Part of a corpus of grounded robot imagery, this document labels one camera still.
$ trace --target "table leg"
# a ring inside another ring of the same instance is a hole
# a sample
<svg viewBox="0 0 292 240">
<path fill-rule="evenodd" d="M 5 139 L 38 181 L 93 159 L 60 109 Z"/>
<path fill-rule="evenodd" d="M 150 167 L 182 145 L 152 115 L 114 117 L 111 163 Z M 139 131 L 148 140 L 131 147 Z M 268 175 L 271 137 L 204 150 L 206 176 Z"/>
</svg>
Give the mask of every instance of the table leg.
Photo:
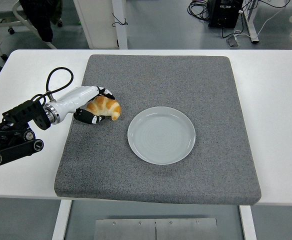
<svg viewBox="0 0 292 240">
<path fill-rule="evenodd" d="M 251 37 L 250 40 L 253 44 L 259 43 L 259 39 L 258 39 L 256 30 L 255 30 L 255 26 L 254 26 L 254 18 L 255 18 L 256 13 L 257 13 L 257 4 L 258 4 L 258 0 L 253 0 L 252 4 L 249 6 L 249 9 L 247 8 L 244 11 L 247 29 L 248 29 L 249 35 Z"/>
<path fill-rule="evenodd" d="M 72 200 L 60 201 L 55 229 L 52 234 L 52 240 L 64 240 L 71 206 Z"/>
<path fill-rule="evenodd" d="M 251 206 L 239 206 L 242 232 L 245 240 L 257 240 Z"/>
</svg>

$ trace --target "gray pad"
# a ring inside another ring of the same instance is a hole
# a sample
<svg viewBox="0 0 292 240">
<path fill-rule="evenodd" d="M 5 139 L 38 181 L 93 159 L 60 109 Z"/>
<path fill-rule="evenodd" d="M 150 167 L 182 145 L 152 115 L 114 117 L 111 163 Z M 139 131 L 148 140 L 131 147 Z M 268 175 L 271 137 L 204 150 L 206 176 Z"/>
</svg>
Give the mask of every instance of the gray pad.
<svg viewBox="0 0 292 240">
<path fill-rule="evenodd" d="M 59 197 L 224 205 L 261 198 L 227 57 L 92 55 L 82 85 L 110 90 L 121 116 L 72 122 L 55 179 Z M 194 125 L 194 148 L 177 163 L 150 164 L 129 146 L 130 122 L 156 106 L 177 109 Z"/>
</svg>

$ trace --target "robotic arm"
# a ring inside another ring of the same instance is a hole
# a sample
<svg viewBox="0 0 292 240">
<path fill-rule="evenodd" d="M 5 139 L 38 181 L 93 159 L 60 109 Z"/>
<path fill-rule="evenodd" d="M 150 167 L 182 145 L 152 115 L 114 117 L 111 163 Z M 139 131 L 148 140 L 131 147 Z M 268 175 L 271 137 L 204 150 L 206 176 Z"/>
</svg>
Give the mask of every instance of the robotic arm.
<svg viewBox="0 0 292 240">
<path fill-rule="evenodd" d="M 70 82 L 55 91 L 48 90 L 48 82 L 53 72 L 64 69 L 70 72 Z M 110 91 L 98 86 L 79 86 L 66 93 L 58 100 L 53 98 L 56 93 L 71 84 L 73 73 L 65 67 L 54 69 L 47 79 L 45 94 L 38 94 L 31 100 L 4 112 L 0 123 L 0 165 L 12 162 L 25 156 L 40 152 L 44 147 L 41 139 L 36 139 L 35 133 L 28 122 L 34 120 L 36 125 L 42 129 L 48 129 L 51 124 L 56 125 L 62 122 L 67 114 L 73 114 L 78 121 L 87 124 L 96 124 L 105 119 L 105 116 L 95 116 L 91 112 L 80 107 L 92 101 L 98 95 L 115 99 Z"/>
</svg>

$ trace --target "ceramic plate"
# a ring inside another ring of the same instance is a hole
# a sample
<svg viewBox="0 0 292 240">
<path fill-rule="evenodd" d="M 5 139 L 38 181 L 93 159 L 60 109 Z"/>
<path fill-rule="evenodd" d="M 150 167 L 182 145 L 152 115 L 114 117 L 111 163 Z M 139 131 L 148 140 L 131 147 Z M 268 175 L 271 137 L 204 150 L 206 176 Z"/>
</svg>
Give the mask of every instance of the ceramic plate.
<svg viewBox="0 0 292 240">
<path fill-rule="evenodd" d="M 182 112 L 156 106 L 140 112 L 128 127 L 128 142 L 142 160 L 168 165 L 185 158 L 195 144 L 195 129 Z"/>
</svg>

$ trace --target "floor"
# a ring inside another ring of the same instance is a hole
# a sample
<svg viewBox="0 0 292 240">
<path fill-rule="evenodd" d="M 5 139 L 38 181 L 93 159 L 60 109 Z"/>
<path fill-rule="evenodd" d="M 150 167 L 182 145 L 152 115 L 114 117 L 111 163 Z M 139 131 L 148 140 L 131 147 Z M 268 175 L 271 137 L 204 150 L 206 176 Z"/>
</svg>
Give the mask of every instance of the floor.
<svg viewBox="0 0 292 240">
<path fill-rule="evenodd" d="M 208 28 L 187 13 L 191 0 L 126 0 L 129 49 L 230 49 L 222 31 Z M 283 6 L 286 0 L 267 0 L 269 4 Z M 258 32 L 265 21 L 280 9 L 262 2 L 254 25 Z M 292 24 L 292 0 L 280 13 L 263 27 L 258 44 L 252 44 L 245 35 L 237 36 L 239 49 L 292 50 L 289 34 Z M 57 49 L 89 49 L 74 2 L 63 0 L 63 26 L 52 26 L 53 44 Z M 235 30 L 242 29 L 239 20 Z M 18 49 L 48 49 L 26 27 L 14 27 L 10 35 L 0 29 L 0 46 L 9 54 Z M 234 29 L 225 29 L 224 35 Z M 244 24 L 243 33 L 248 34 Z M 5 62 L 0 58 L 0 66 Z M 51 239 L 59 209 L 59 200 L 0 198 L 0 240 Z M 292 239 L 292 206 L 253 206 L 252 214 L 258 240 Z M 111 217 L 216 217 L 220 239 L 244 239 L 239 212 L 235 206 L 175 206 L 155 203 L 127 203 L 98 200 L 74 201 L 65 239 L 93 239 L 95 221 Z"/>
</svg>

